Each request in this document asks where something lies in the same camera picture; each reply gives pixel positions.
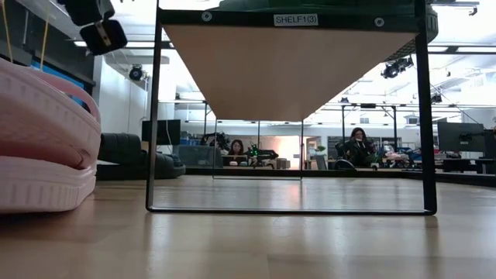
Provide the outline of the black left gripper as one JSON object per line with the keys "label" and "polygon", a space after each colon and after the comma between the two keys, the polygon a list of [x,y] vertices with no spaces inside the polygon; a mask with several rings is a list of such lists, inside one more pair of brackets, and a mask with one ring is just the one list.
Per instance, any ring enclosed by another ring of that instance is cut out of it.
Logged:
{"label": "black left gripper", "polygon": [[121,23],[110,19],[115,15],[110,0],[57,0],[57,3],[65,8],[76,26],[93,23],[83,27],[80,35],[95,56],[107,53],[108,49],[118,50],[127,45]]}

